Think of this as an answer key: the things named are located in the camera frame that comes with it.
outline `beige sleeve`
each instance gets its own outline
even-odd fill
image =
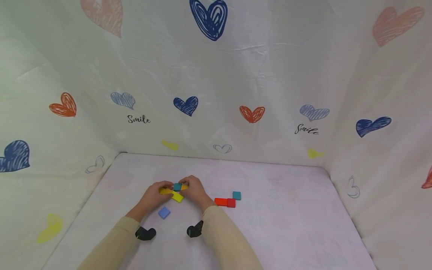
[[[77,270],[118,270],[123,259],[139,241],[135,237],[139,227],[136,220],[122,217]]]
[[[203,214],[202,233],[221,270],[263,270],[254,250],[228,215],[217,206]]]

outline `person's left hand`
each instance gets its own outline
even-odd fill
[[[173,194],[161,195],[159,193],[159,189],[162,187],[172,189],[173,185],[174,184],[169,181],[161,181],[152,184],[149,186],[149,188],[147,188],[146,192],[137,205],[143,209],[146,209],[147,212],[153,211],[160,204],[169,201],[169,199],[171,199],[173,196]]]
[[[157,208],[160,204],[172,198],[173,194],[162,195],[159,193],[159,189],[162,187],[172,189],[173,185],[174,184],[170,181],[161,181],[152,184],[147,188],[137,205],[132,208],[126,216],[141,222],[146,215]]]

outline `pink mat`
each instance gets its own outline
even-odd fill
[[[223,209],[264,269],[376,270],[324,169],[136,154],[114,160],[44,269],[75,270],[151,183],[192,174],[212,198],[241,191],[236,208]],[[186,199],[165,206],[165,220],[156,211],[143,221],[157,236],[141,242],[122,269],[219,269],[203,237],[186,234],[201,220],[198,209]]]

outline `hand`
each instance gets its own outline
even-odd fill
[[[201,181],[193,175],[185,177],[179,181],[180,184],[188,184],[189,188],[180,191],[180,194],[195,203],[201,211],[204,211],[216,205],[213,200],[207,195]]]
[[[160,204],[172,198],[173,194],[161,195],[159,193],[159,189],[162,187],[172,189],[173,185],[174,184],[169,181],[156,182],[152,184],[147,188],[146,192],[137,205],[132,208],[132,210],[129,211],[126,216],[141,222],[148,213],[153,211]]]

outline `red block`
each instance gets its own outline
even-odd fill
[[[215,203],[218,206],[227,206],[229,199],[221,199],[221,198],[215,198]]]
[[[235,199],[227,199],[226,206],[231,207],[231,208],[235,208]]]

